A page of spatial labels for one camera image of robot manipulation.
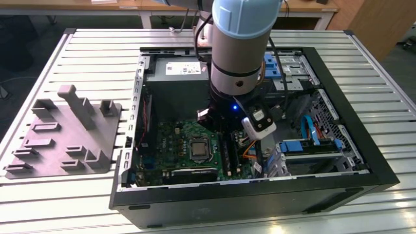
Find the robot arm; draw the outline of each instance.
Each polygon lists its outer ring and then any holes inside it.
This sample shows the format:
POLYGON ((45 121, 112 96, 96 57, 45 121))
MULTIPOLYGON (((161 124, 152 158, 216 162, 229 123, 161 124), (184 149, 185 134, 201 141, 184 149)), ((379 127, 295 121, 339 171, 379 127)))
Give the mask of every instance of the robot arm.
POLYGON ((252 140, 261 139, 276 129, 256 85, 281 0, 157 1, 212 12, 211 104, 199 123, 212 131, 243 126, 252 140))

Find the metal work table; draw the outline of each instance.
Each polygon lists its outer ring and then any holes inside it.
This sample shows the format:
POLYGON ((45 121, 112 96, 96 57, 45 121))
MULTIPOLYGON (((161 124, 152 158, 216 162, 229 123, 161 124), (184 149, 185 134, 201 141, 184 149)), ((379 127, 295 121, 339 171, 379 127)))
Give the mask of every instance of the metal work table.
MULTIPOLYGON (((313 46, 372 134, 401 183, 329 213, 187 226, 181 233, 412 232, 416 228, 416 107, 355 36, 343 31, 275 31, 277 46, 313 46)), ((92 103, 111 98, 129 118, 132 84, 143 46, 192 46, 189 30, 79 29, 64 34, 0 144, 0 168, 13 157, 36 98, 63 101, 61 84, 92 103)), ((119 133, 125 131, 119 124, 119 133)), ((116 146, 124 144, 116 136, 116 146)), ((120 149, 115 149, 116 160, 120 149)), ((140 231, 108 209, 115 164, 107 174, 8 180, 0 171, 0 233, 132 233, 140 231)))

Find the label sticker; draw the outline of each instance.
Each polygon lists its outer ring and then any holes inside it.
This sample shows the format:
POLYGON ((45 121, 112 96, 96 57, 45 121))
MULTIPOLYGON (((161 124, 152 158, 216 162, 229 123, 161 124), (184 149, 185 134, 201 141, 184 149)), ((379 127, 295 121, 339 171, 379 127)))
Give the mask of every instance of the label sticker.
POLYGON ((259 173, 261 173, 261 166, 257 162, 255 162, 253 168, 256 169, 259 173))
POLYGON ((201 73, 200 62, 169 62, 167 63, 167 75, 196 75, 201 73))
POLYGON ((139 9, 136 6, 120 6, 120 9, 139 9))

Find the green circuit board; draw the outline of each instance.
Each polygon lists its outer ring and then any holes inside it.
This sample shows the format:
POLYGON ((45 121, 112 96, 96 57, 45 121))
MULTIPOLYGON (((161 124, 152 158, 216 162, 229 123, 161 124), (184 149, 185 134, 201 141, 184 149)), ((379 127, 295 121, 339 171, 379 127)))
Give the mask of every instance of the green circuit board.
POLYGON ((241 172, 239 174, 228 175, 223 172, 219 136, 191 120, 159 123, 156 153, 144 159, 144 164, 148 160, 153 164, 153 167, 143 171, 148 186, 163 185, 164 171, 184 168, 216 168, 219 171, 217 181, 252 178, 252 167, 249 163, 241 164, 241 172), (208 142, 209 158, 203 161, 191 159, 189 144, 196 139, 203 139, 208 142))

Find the screw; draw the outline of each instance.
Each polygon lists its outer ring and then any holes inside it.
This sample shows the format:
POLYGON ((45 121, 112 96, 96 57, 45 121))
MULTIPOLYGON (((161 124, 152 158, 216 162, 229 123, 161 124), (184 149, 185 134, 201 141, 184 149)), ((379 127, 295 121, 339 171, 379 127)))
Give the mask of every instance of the screw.
POLYGON ((237 81, 235 84, 236 84, 237 87, 241 87, 244 82, 243 81, 237 81))

